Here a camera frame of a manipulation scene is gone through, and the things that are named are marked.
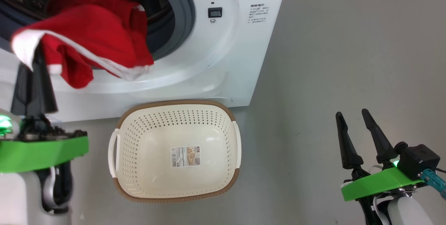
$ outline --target barcode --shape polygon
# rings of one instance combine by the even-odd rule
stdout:
[[[177,167],[177,155],[176,154],[172,154],[172,167],[173,168]]]

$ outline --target brown basket rim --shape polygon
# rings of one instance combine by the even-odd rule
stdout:
[[[234,115],[232,112],[223,104],[215,102],[215,101],[204,101],[204,100],[177,100],[177,101],[159,101],[159,102],[153,102],[153,103],[147,103],[142,104],[139,106],[135,106],[131,109],[129,109],[127,112],[125,112],[121,118],[118,121],[118,125],[116,128],[121,128],[122,123],[124,120],[133,112],[136,112],[141,109],[147,109],[147,108],[153,108],[153,107],[160,107],[160,106],[172,106],[172,105],[211,105],[216,106],[221,109],[223,109],[231,119],[231,121],[235,121]],[[135,196],[129,195],[127,192],[123,190],[121,187],[121,184],[119,184],[118,178],[113,178],[113,183],[115,184],[116,189],[118,192],[127,200],[133,201],[133,202],[139,202],[139,203],[176,203],[176,202],[183,202],[183,201],[194,201],[194,200],[201,200],[206,198],[211,198],[217,195],[221,195],[224,192],[228,191],[236,182],[238,176],[239,176],[240,169],[236,168],[234,172],[234,176],[232,176],[231,181],[221,190],[203,194],[203,195],[193,195],[193,196],[187,196],[187,197],[175,197],[175,198],[139,198]]]

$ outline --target empty laundry basket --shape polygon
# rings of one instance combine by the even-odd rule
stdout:
[[[108,146],[115,186],[135,202],[172,203],[220,195],[237,180],[240,162],[234,116],[213,101],[134,107],[121,117]]]

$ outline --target teal connector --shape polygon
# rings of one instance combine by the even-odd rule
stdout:
[[[420,178],[429,186],[435,188],[442,198],[446,201],[446,182],[440,178],[434,171],[430,169],[425,169]]]

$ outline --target green plastic plate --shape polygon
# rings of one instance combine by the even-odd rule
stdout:
[[[88,137],[63,141],[0,141],[0,173],[49,168],[88,153]]]
[[[341,188],[341,191],[345,201],[352,201],[395,188],[414,185],[418,182],[422,182],[422,180],[412,181],[398,168],[389,168],[358,179]]]

